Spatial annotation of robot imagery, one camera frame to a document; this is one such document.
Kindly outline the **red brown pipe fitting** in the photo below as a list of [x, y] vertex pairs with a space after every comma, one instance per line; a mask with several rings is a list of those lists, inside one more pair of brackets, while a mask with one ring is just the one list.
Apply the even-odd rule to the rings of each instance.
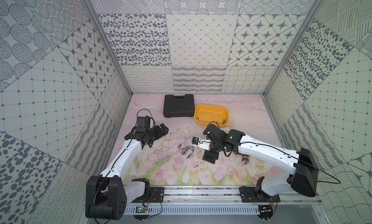
[[244, 165], [247, 165], [250, 162], [250, 156], [249, 155], [241, 155], [241, 157], [242, 157], [241, 161]]

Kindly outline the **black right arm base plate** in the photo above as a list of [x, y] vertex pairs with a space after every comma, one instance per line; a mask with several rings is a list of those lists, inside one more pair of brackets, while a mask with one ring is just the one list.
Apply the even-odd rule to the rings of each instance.
[[262, 190], [264, 176], [260, 177], [255, 187], [239, 187], [240, 197], [243, 203], [280, 202], [279, 195], [268, 195]]

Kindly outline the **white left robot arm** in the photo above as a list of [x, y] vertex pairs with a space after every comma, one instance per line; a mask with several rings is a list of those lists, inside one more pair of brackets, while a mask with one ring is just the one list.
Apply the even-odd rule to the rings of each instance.
[[145, 145], [166, 136], [169, 128], [160, 124], [151, 129], [133, 127], [125, 136], [125, 143], [107, 168], [98, 176], [91, 176], [86, 184], [85, 216], [90, 219], [120, 220], [127, 204], [150, 201], [152, 192], [146, 178], [133, 179], [127, 185], [123, 179]]

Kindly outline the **yellow plastic storage box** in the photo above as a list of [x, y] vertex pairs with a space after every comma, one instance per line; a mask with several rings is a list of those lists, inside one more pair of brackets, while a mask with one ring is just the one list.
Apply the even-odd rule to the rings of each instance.
[[194, 119], [198, 125], [207, 126], [211, 122], [217, 122], [220, 128], [224, 128], [229, 123], [229, 111], [225, 107], [199, 104], [195, 108]]

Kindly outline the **black plastic tool case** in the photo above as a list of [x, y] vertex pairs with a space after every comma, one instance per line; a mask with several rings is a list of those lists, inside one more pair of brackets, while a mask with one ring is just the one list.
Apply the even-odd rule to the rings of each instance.
[[165, 118], [193, 117], [195, 102], [193, 94], [183, 96], [165, 95], [163, 115]]

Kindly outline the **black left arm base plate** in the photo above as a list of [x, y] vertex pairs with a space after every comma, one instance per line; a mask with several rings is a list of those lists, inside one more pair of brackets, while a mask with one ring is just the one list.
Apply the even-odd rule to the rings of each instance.
[[144, 194], [136, 197], [133, 203], [145, 203], [145, 202], [163, 202], [164, 200], [164, 187], [153, 187], [150, 184], [149, 179], [146, 178], [135, 178], [132, 182], [144, 183]]

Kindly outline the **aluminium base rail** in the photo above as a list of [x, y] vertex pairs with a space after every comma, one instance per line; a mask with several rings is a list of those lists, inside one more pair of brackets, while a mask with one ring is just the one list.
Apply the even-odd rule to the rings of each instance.
[[[181, 205], [181, 204], [240, 204], [243, 203], [240, 197], [239, 187], [241, 186], [164, 186], [163, 202], [150, 202], [163, 205]], [[116, 191], [115, 189], [105, 189], [96, 196], [96, 203], [108, 204], [109, 206], [130, 205], [133, 203], [131, 198], [134, 192], [129, 188], [124, 191]], [[294, 192], [286, 192], [279, 194], [280, 202], [263, 202], [263, 203], [247, 203], [249, 205], [275, 205], [275, 204], [299, 204], [299, 205], [318, 205], [321, 204], [319, 197], [306, 197]]]

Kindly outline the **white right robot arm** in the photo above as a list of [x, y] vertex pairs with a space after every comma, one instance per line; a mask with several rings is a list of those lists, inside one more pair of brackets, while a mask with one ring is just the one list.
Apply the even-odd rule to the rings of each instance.
[[206, 162], [214, 164], [221, 152], [226, 157], [235, 153], [253, 156], [283, 170], [280, 175], [259, 178], [255, 187], [257, 196], [275, 196], [291, 191], [306, 197], [317, 195], [321, 169], [309, 150], [301, 148], [296, 151], [273, 146], [241, 131], [225, 132], [215, 125], [207, 127], [203, 135], [205, 139], [194, 137], [192, 141], [195, 146], [204, 149], [203, 160]]

